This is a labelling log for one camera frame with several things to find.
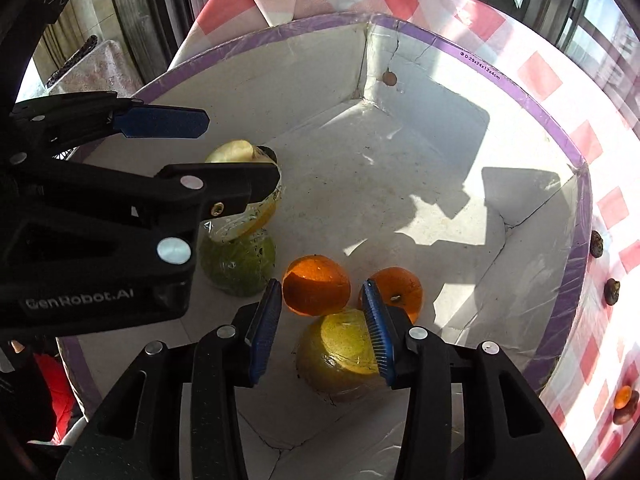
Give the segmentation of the halved yellow-green apple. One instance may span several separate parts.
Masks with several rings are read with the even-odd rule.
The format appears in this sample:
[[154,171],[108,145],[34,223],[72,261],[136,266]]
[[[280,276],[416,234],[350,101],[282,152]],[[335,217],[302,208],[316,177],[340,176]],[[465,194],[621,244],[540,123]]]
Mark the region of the halved yellow-green apple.
[[243,198],[232,197],[212,209],[212,218],[205,224],[208,237],[215,243],[231,243],[240,237],[262,229],[276,212],[282,197],[282,171],[276,152],[265,145],[247,140],[232,140],[211,152],[206,162],[212,164],[263,164],[278,170],[254,171],[242,179],[233,191],[243,191]]

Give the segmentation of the yellow fruit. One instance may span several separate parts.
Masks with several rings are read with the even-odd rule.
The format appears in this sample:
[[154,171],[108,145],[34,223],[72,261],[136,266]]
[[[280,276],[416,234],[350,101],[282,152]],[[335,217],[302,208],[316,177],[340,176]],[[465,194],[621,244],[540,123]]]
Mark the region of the yellow fruit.
[[356,309],[317,318],[304,330],[296,349],[296,372],[333,404],[356,401],[386,387],[366,319]]

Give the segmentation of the green pear in box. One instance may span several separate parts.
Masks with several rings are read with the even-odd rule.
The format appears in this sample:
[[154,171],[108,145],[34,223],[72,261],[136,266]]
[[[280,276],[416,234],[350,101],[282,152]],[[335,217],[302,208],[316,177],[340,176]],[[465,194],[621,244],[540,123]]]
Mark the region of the green pear in box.
[[266,229],[224,243],[204,235],[198,258],[213,286],[231,296],[249,297],[262,292],[271,280],[276,245]]

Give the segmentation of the red white checkered tablecloth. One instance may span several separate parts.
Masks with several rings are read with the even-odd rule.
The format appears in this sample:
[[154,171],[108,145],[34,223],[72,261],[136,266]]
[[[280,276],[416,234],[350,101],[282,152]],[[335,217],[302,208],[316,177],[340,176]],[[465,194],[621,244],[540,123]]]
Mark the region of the red white checkered tablecloth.
[[[592,223],[604,241],[590,258],[570,339],[542,397],[588,478],[612,463],[631,424],[613,424],[613,401],[639,381],[639,140],[606,93],[566,55],[480,0],[203,0],[174,60],[296,18],[382,12],[439,34],[508,76],[560,124],[588,164]],[[620,299],[603,297],[609,278]]]

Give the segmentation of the red apple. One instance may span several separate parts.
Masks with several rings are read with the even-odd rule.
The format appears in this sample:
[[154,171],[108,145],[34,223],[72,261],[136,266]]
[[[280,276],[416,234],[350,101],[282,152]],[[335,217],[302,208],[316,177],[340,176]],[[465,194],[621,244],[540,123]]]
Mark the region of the red apple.
[[626,424],[626,422],[629,422],[634,417],[638,404],[639,393],[637,390],[632,389],[632,397],[629,403],[622,410],[616,410],[616,408],[614,408],[613,424],[622,426],[623,424]]

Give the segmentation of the small orange tangerine by apple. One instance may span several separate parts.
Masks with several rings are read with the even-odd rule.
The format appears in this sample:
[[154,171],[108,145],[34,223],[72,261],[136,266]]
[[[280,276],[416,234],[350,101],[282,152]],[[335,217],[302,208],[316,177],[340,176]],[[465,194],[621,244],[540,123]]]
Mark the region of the small orange tangerine by apple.
[[614,408],[616,408],[616,410],[622,410],[629,403],[631,397],[631,386],[624,385],[623,387],[620,387],[614,398]]

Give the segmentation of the purple cardboard box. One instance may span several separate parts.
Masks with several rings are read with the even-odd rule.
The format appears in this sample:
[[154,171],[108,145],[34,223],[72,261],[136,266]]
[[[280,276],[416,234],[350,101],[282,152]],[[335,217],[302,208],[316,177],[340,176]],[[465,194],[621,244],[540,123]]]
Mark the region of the purple cardboard box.
[[[282,198],[267,229],[274,276],[304,255],[362,282],[402,266],[424,287],[418,323],[444,341],[495,341],[541,392],[558,366],[582,291],[590,231],[585,162],[548,117],[513,99],[491,66],[384,15],[322,15],[181,62],[137,96],[204,108],[196,141],[103,141],[85,162],[155,174],[246,139],[276,152]],[[66,338],[92,414],[143,345],[197,342],[253,300],[196,270],[180,320]],[[318,322],[283,308],[267,373],[238,391],[251,479],[393,479],[408,391],[376,374],[317,392],[298,377]]]

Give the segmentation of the dark mangosteen right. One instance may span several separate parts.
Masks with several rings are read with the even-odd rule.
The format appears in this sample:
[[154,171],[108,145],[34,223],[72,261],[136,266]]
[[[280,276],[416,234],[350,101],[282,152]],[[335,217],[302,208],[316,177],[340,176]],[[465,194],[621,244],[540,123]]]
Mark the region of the dark mangosteen right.
[[604,284],[603,297],[608,306],[614,306],[620,299],[620,281],[609,278]]

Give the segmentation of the dark mangosteen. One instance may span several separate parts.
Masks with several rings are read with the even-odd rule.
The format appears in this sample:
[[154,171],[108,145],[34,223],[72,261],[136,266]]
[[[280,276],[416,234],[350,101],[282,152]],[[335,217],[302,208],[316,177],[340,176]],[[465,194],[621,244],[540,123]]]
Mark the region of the dark mangosteen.
[[601,258],[604,253],[604,243],[601,234],[593,230],[590,236],[589,251],[592,258]]
[[604,284],[603,297],[608,306],[614,306],[620,299],[620,281],[609,278]]

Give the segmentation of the dark mangosteen left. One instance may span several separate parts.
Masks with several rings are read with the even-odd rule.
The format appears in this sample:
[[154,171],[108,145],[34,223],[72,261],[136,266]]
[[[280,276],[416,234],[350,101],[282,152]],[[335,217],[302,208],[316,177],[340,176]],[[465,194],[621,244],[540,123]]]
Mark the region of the dark mangosteen left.
[[604,253],[604,243],[601,234],[593,230],[590,236],[589,251],[592,258],[601,258]]

